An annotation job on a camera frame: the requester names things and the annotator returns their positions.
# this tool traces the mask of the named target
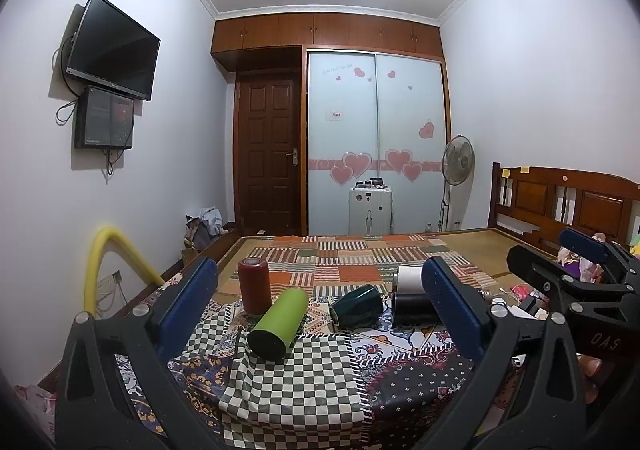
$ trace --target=wall-mounted tv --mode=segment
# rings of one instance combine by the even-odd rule
[[[150,100],[159,47],[157,36],[108,0],[88,0],[66,72]]]

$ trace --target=bed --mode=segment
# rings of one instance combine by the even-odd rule
[[[388,293],[399,266],[420,266],[439,255],[462,282],[498,293],[523,283],[506,266],[509,249],[518,243],[552,256],[557,234],[567,224],[627,241],[624,223],[630,222],[636,195],[631,182],[603,174],[577,178],[574,171],[558,169],[503,170],[499,165],[493,174],[489,227],[481,230],[239,239],[219,262],[218,291],[184,353],[168,364],[198,414],[238,448],[409,448],[474,365],[458,354],[443,325],[391,327]],[[567,184],[577,186],[575,194],[564,190]],[[555,219],[558,213],[562,221]],[[273,296],[287,287],[302,287],[310,296],[308,313],[283,364],[260,361],[247,349],[246,333],[257,319],[244,314],[239,301],[236,267],[246,256],[268,261]],[[335,330],[328,305],[362,284],[373,284],[383,295],[380,321],[352,332]],[[310,370],[296,378],[305,358],[315,357],[331,370]],[[119,358],[118,366],[138,416],[161,434],[127,359]],[[308,390],[297,395],[296,379],[303,378],[310,380]],[[495,425],[517,379],[514,362],[481,431]]]

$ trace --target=blue gripper pad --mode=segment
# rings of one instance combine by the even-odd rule
[[[479,363],[491,327],[487,306],[480,294],[462,284],[440,256],[424,261],[422,287],[460,354]]]
[[[161,361],[182,354],[217,287],[218,266],[211,258],[200,256],[178,284],[158,297],[147,329]]]
[[[607,249],[603,242],[592,239],[578,230],[565,228],[558,236],[560,246],[568,248],[574,253],[583,256],[594,264],[603,264],[607,260]]]

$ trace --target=electric fan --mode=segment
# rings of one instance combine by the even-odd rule
[[[456,136],[444,149],[442,154],[442,175],[444,176],[445,185],[442,191],[442,206],[440,207],[440,220],[438,221],[438,231],[447,229],[449,222],[449,204],[446,202],[447,185],[450,187],[458,186],[466,181],[471,174],[474,166],[474,149],[471,142],[465,136]],[[445,209],[447,210],[447,219],[445,221]]]

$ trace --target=wall socket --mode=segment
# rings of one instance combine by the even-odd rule
[[[116,286],[122,282],[120,270],[98,281],[95,287],[98,302],[116,292]]]

